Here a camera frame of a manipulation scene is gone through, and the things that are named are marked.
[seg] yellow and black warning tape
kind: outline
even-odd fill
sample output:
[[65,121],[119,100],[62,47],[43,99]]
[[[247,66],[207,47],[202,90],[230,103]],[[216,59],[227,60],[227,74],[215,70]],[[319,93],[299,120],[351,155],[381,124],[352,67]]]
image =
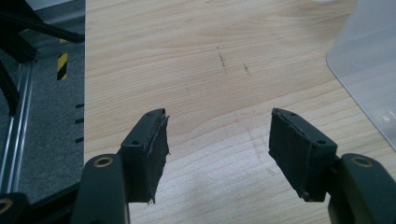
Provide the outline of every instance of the yellow and black warning tape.
[[62,80],[67,78],[67,52],[61,54],[58,57],[58,76],[57,80]]

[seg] wooden table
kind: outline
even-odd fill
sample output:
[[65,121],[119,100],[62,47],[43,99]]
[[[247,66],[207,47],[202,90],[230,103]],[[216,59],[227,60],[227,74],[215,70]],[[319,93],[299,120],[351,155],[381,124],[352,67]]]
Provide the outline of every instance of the wooden table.
[[85,160],[115,153],[140,117],[166,108],[171,150],[157,203],[134,223],[325,223],[268,155],[271,110],[300,114],[338,155],[396,177],[396,154],[326,64],[355,1],[89,0]]

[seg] black marking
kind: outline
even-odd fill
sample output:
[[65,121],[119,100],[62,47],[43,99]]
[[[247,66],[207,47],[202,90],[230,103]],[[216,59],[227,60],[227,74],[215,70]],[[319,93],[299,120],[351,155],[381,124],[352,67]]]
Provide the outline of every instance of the black marking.
[[61,67],[61,69],[59,69],[58,76],[56,77],[56,80],[61,80],[66,75],[66,67],[67,67],[67,62],[64,63],[64,65]]
[[75,142],[76,142],[76,143],[84,142],[84,137],[80,137],[80,138],[76,139]]
[[84,104],[76,105],[76,109],[77,108],[82,108],[82,107],[84,107]]
[[84,122],[84,119],[76,119],[76,124],[80,124],[80,123],[83,123]]

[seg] wood grain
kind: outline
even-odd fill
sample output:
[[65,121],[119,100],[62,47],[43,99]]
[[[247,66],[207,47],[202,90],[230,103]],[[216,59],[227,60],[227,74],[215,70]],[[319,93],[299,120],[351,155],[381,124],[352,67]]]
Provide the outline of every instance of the wood grain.
[[268,155],[271,110],[300,114],[338,154],[396,155],[326,64],[356,1],[88,0],[85,160],[166,108],[171,155],[133,223],[326,223]]

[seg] screw hole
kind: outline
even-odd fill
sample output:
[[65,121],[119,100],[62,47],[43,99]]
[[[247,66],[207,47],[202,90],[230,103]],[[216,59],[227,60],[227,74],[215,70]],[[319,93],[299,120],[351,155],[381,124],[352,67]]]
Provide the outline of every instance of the screw hole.
[[139,145],[140,145],[140,142],[139,142],[139,141],[136,141],[136,140],[134,140],[134,141],[132,141],[132,145],[133,145],[133,146],[139,146]]
[[109,164],[111,164],[113,162],[113,159],[111,159],[110,157],[103,157],[103,158],[100,158],[100,159],[98,159],[98,160],[96,160],[94,163],[93,163],[93,165],[95,166],[95,167],[105,167],[105,166],[108,166]]

